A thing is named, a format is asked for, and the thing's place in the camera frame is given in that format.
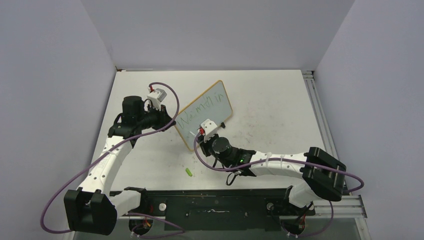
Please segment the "green marker cap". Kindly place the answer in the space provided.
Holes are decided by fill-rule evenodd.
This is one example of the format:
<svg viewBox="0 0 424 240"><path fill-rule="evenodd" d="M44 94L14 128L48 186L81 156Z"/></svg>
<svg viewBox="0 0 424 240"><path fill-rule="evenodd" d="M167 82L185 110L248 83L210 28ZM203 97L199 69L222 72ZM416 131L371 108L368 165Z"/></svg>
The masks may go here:
<svg viewBox="0 0 424 240"><path fill-rule="evenodd" d="M192 172L188 168L185 169L185 172L187 173L187 175L189 177L192 177L193 176Z"/></svg>

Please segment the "yellow framed whiteboard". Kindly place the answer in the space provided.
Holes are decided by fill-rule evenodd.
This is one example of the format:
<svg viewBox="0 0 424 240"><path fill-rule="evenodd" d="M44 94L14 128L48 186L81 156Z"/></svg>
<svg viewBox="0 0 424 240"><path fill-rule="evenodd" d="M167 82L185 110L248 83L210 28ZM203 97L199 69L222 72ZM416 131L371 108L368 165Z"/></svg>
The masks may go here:
<svg viewBox="0 0 424 240"><path fill-rule="evenodd" d="M189 131L197 134L200 124L206 119L222 124L232 115L233 108L225 85L222 80L218 80L179 112L175 127L192 152L194 136Z"/></svg>

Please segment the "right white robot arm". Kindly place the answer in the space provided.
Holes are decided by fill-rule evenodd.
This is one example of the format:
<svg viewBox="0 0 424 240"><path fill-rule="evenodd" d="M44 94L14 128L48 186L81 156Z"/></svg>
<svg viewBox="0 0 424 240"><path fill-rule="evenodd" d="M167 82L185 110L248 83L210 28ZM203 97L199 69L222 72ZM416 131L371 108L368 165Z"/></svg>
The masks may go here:
<svg viewBox="0 0 424 240"><path fill-rule="evenodd" d="M282 201L283 209L289 214L296 214L315 200L339 202L342 199L347 167L319 147L310 147L307 152L297 154L264 153L232 146L227 138L217 134L208 140L198 134L193 146L200 148L206 157L212 156L221 163L221 168L206 165L217 172L295 179Z"/></svg>

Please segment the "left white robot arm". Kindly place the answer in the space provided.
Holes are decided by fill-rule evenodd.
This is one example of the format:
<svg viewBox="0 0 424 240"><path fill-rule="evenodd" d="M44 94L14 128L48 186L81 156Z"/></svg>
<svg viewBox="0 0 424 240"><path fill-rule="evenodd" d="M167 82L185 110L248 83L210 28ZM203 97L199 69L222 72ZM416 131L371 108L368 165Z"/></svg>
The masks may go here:
<svg viewBox="0 0 424 240"><path fill-rule="evenodd" d="M144 215L149 210L149 201L142 197L140 188L125 188L111 196L111 187L124 159L134 148L136 136L144 130L161 132L175 124L162 104L164 97L126 96L122 112L109 128L100 161L89 168L88 176L76 190L68 190L64 206L71 231L109 235L119 217L129 211Z"/></svg>

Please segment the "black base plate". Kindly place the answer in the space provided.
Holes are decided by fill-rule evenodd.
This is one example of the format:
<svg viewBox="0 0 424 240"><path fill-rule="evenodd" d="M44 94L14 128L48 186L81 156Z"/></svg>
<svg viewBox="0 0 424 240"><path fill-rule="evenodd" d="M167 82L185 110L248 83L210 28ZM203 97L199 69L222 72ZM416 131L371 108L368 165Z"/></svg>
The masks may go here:
<svg viewBox="0 0 424 240"><path fill-rule="evenodd" d="M146 190L133 209L174 224L164 230L278 231L278 219L301 222L315 215L308 203L303 208L289 204L287 189Z"/></svg>

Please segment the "aluminium rail frame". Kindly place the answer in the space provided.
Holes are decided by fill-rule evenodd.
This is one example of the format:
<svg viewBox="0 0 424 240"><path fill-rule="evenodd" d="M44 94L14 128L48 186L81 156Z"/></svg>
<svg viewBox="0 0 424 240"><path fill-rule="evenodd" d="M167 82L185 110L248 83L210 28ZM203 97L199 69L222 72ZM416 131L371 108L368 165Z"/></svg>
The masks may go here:
<svg viewBox="0 0 424 240"><path fill-rule="evenodd" d="M317 89L314 80L314 72L311 70L306 70L302 72L303 79L305 81L305 85L312 102L312 108L315 113L315 117L317 119L319 130L321 134L321 138L324 142L325 150L330 153L336 159L339 159L337 154L336 146L334 144L334 140L330 131L330 127L327 122L327 118L325 116Z"/></svg>

